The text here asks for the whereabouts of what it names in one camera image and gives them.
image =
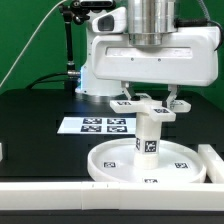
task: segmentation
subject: metal cylinder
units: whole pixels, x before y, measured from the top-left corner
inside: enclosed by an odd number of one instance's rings
[[[159,45],[164,33],[175,32],[178,0],[127,0],[128,33],[135,46]]]

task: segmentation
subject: black tabletop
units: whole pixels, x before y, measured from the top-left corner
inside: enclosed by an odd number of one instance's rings
[[[166,91],[151,91],[157,100]],[[194,92],[180,99],[192,105],[189,113],[177,114],[164,123],[162,139],[194,150],[211,144],[223,157],[224,112]],[[0,142],[3,161],[0,181],[85,181],[88,152],[96,145],[134,135],[59,135],[64,116],[135,117],[115,114],[107,103],[76,99],[63,90],[10,90],[0,96]],[[48,211],[0,212],[0,223],[223,223],[223,213],[159,211]]]

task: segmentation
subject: white cylinder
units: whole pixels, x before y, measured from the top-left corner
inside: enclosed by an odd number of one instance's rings
[[[159,142],[162,123],[149,114],[137,113],[134,165],[140,169],[156,169],[159,163]]]

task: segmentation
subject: black cable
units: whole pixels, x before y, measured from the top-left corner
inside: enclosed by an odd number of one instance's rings
[[[61,73],[53,73],[53,74],[49,74],[49,75],[45,75],[45,76],[42,76],[40,78],[38,78],[37,80],[35,80],[34,82],[32,82],[31,84],[29,84],[26,89],[32,89],[33,86],[36,85],[36,83],[38,82],[41,82],[45,79],[49,79],[49,78],[53,78],[53,77],[58,77],[58,76],[67,76],[67,72],[61,72]]]
[[[32,89],[35,85],[37,84],[41,84],[41,83],[52,83],[52,82],[64,82],[66,81],[65,79],[61,79],[61,80],[45,80],[45,81],[37,81],[37,82],[33,82],[32,85],[30,84],[29,88],[26,87],[26,89]]]

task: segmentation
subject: green wall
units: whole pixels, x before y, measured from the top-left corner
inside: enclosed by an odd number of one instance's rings
[[[196,0],[180,0],[182,18],[198,18],[203,14]],[[0,1],[0,80],[21,52],[39,22],[58,0]],[[224,1],[205,0],[213,20],[224,26]],[[74,56],[77,67],[85,62],[85,27],[73,26]],[[224,47],[219,50],[219,78],[210,87],[192,88],[224,110]],[[29,83],[53,72],[66,69],[64,23],[56,10],[46,21],[30,47],[23,55],[10,78],[0,92],[13,88],[24,88]],[[161,88],[144,85],[144,88]],[[62,83],[44,84],[39,88],[63,88]]]

